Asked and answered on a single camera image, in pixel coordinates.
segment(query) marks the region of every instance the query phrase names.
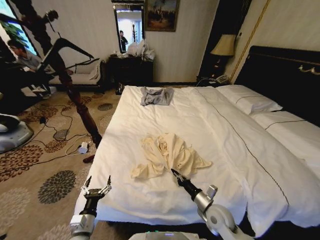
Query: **picture frame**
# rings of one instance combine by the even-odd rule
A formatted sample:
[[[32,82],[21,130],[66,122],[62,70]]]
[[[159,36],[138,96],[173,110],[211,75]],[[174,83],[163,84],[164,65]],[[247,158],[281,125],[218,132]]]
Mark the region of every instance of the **picture frame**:
[[[145,0],[145,30],[175,32],[179,0]]]

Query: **white pillow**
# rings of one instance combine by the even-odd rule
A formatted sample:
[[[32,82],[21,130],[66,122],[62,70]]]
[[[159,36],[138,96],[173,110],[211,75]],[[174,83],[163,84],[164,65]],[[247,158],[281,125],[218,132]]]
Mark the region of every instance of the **white pillow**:
[[[251,117],[320,179],[319,127],[287,111],[260,112]]]
[[[245,114],[271,112],[282,109],[275,101],[242,85],[226,85],[216,88]]]

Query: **carpet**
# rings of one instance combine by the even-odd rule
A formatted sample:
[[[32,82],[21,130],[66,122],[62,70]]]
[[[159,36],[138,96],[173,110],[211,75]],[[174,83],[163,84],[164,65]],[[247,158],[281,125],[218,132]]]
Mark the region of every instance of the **carpet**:
[[[120,96],[110,90],[105,94],[82,92],[81,97],[103,135]],[[40,124],[41,117],[47,126]],[[35,138],[20,149],[0,154],[0,236],[6,234],[6,240],[68,240],[69,222],[91,166],[83,159],[95,154],[96,148],[91,142],[89,153],[74,155],[81,142],[91,139],[79,136],[87,131],[65,92],[56,92],[19,118],[28,123]],[[75,152],[65,156],[69,147],[68,153]],[[91,239],[128,239],[124,237],[101,222]]]

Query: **gold trim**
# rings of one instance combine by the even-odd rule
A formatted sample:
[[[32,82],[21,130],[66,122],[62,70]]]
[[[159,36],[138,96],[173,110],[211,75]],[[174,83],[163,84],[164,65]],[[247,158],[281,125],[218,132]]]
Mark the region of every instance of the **gold trim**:
[[[263,9],[262,9],[262,11],[261,11],[261,13],[260,13],[260,16],[259,16],[258,20],[256,21],[256,23],[255,23],[255,25],[254,25],[254,28],[253,28],[250,36],[249,36],[249,39],[248,39],[248,41],[247,41],[246,44],[245,44],[245,47],[244,47],[244,49],[243,49],[243,51],[242,51],[242,53],[241,53],[241,55],[240,55],[240,58],[238,59],[238,62],[236,63],[235,68],[233,69],[233,72],[232,72],[232,74],[231,74],[230,79],[233,79],[233,78],[234,78],[235,73],[236,73],[236,71],[237,71],[237,69],[238,69],[238,67],[239,67],[239,65],[240,65],[240,62],[241,62],[242,58],[244,57],[245,52],[246,52],[246,50],[247,50],[247,48],[248,48],[248,46],[249,46],[252,38],[254,37],[254,35],[255,35],[255,33],[256,33],[256,30],[257,30],[257,28],[258,28],[258,26],[259,26],[259,24],[260,24],[260,22],[261,22],[261,19],[263,18],[264,14],[265,14],[265,12],[266,12],[266,10],[267,10],[267,7],[268,7],[270,1],[271,1],[271,0],[267,0],[267,1],[266,1],[265,5],[264,5],[264,7],[263,7]]]
[[[282,59],[282,60],[288,60],[288,61],[297,62],[297,63],[311,64],[311,65],[320,66],[319,62],[304,61],[304,60],[298,60],[298,59],[294,59],[294,58],[287,58],[287,57],[281,57],[281,56],[272,56],[272,55],[261,54],[261,53],[252,53],[252,54],[253,55],[259,55],[259,56],[270,57],[270,58],[274,58],[274,59]]]

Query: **beige shirt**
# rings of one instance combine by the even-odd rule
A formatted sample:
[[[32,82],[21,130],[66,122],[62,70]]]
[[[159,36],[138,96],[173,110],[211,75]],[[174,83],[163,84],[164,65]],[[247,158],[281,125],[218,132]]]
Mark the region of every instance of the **beige shirt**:
[[[203,160],[183,139],[174,133],[164,133],[158,137],[147,136],[141,146],[148,164],[139,164],[131,171],[132,178],[149,179],[160,176],[171,168],[188,177],[198,168],[211,166],[212,162]]]

